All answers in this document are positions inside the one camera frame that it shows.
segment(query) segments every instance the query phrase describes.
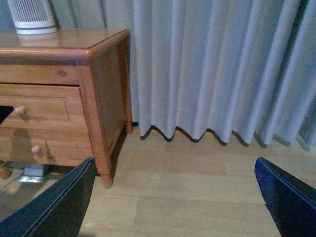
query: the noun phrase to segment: dresser leg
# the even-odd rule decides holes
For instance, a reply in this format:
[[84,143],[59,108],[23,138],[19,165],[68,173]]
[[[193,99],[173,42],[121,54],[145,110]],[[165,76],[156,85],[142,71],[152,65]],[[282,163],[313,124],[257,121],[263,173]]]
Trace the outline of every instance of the dresser leg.
[[103,187],[108,189],[112,186],[113,178],[110,174],[101,174]]
[[7,179],[10,177],[11,171],[6,166],[5,162],[3,160],[0,160],[0,178],[1,179]]
[[132,124],[132,122],[130,122],[130,121],[127,122],[127,125],[126,125],[126,132],[127,132],[128,134],[130,134],[130,133],[133,132],[133,124]]

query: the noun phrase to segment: wooden knob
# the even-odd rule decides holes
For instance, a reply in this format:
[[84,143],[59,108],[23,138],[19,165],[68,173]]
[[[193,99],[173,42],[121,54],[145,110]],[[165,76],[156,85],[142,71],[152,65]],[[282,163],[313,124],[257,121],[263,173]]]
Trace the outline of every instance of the wooden knob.
[[32,154],[33,155],[38,155],[40,153],[40,147],[39,146],[34,146],[32,149]]
[[23,106],[14,109],[14,112],[19,115],[19,116],[23,116],[25,114],[25,108]]
[[65,77],[66,75],[67,75],[67,73],[66,72],[64,72],[64,71],[58,71],[58,73],[57,73],[60,77]]

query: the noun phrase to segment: light wood flooring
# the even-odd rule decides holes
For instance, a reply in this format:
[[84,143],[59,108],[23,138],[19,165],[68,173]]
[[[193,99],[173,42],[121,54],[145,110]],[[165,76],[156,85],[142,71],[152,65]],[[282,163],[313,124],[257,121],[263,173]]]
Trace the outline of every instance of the light wood flooring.
[[[316,149],[301,139],[280,139],[261,148],[232,135],[222,146],[207,133],[198,142],[176,133],[166,142],[157,132],[141,141],[129,134],[118,158],[113,186],[96,177],[80,237],[279,237],[255,175],[265,157],[316,188]],[[45,184],[0,181],[0,220],[25,205],[62,175]]]

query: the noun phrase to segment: drawer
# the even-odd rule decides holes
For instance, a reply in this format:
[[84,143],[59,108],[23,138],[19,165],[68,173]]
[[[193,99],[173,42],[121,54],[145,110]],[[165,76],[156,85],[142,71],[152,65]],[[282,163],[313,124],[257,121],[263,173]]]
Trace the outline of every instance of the drawer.
[[0,105],[14,107],[2,127],[88,133],[75,86],[1,84]]
[[0,65],[0,82],[79,85],[73,62]]
[[76,166],[88,156],[93,154],[85,134],[0,130],[0,157],[4,160]]

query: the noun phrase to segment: wooden dresser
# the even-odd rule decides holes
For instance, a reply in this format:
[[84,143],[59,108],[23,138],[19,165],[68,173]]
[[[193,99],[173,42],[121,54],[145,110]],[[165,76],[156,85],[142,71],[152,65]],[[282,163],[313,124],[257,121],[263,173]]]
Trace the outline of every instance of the wooden dresser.
[[0,32],[0,105],[14,107],[0,127],[0,160],[76,166],[93,156],[109,188],[110,154],[124,126],[132,132],[129,35]]

